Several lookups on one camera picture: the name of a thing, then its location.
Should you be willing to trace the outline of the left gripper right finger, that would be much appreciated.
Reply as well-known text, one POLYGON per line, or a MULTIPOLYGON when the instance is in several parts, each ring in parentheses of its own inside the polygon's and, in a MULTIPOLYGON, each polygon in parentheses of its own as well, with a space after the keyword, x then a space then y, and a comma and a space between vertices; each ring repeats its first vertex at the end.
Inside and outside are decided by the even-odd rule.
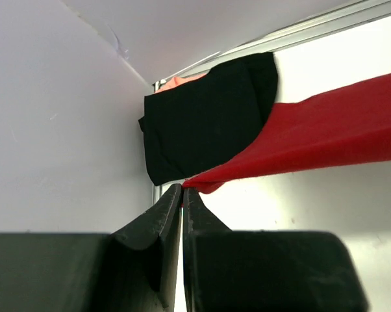
POLYGON ((324 231, 234 231, 183 193, 188 311, 367 311, 348 249, 324 231))

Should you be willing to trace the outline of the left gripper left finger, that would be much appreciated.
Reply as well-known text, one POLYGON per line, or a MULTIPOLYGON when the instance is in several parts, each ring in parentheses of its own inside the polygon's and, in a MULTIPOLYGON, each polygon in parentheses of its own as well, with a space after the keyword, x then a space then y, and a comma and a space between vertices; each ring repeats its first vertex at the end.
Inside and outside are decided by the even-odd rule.
POLYGON ((0 311, 173 311, 182 187, 114 233, 0 233, 0 311))

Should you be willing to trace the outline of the red t-shirt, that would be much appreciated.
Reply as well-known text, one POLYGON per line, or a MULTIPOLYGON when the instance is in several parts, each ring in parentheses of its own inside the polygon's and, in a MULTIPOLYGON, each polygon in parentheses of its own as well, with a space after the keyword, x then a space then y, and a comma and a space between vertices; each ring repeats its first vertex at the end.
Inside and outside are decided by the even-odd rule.
POLYGON ((210 194, 235 179, 391 161, 391 73, 277 103, 255 141, 184 182, 210 194))

